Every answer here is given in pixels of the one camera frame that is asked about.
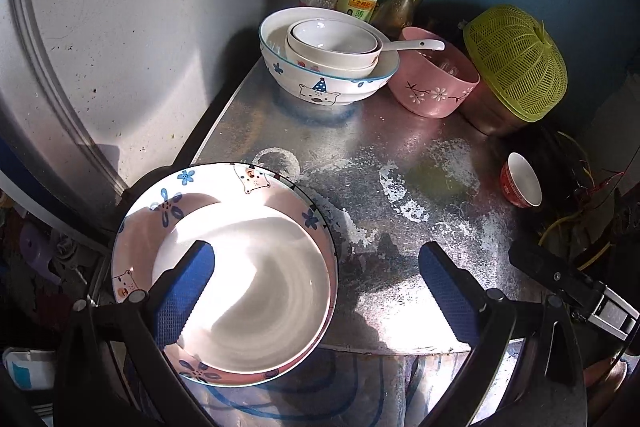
bear illustration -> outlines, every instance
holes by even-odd
[[[234,165],[234,171],[236,171],[238,179],[242,182],[242,185],[244,185],[245,194],[249,194],[256,188],[271,187],[267,177],[261,172],[258,172],[252,165],[248,168],[244,165]]]
[[[138,285],[133,280],[131,270],[127,270],[121,275],[113,278],[116,281],[116,295],[121,299],[126,299],[133,290],[139,290]]]
[[[307,102],[318,103],[320,105],[334,105],[336,98],[339,96],[339,92],[326,92],[326,90],[312,89],[300,84],[300,98]]]

metal tabletop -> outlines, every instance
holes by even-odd
[[[435,120],[385,88],[342,107],[299,100],[262,60],[212,127],[196,163],[258,164],[296,182],[331,223],[338,301],[321,346],[378,354],[466,351],[418,272],[438,241],[485,288],[540,301],[512,267],[516,208],[498,185],[506,158],[457,113]]]

pink pot with flowers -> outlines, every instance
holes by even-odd
[[[480,75],[471,61],[435,33],[408,26],[401,40],[438,39],[443,51],[400,51],[400,68],[388,86],[409,111],[428,118],[449,116],[478,85]]]

green plastic basket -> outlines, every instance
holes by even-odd
[[[509,4],[489,8],[464,28],[469,56],[495,96],[535,122],[564,96],[566,67],[543,23]]]

spoon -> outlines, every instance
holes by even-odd
[[[442,51],[444,42],[434,39],[422,39],[420,41],[396,41],[383,42],[381,52],[392,52],[398,50],[436,50]]]

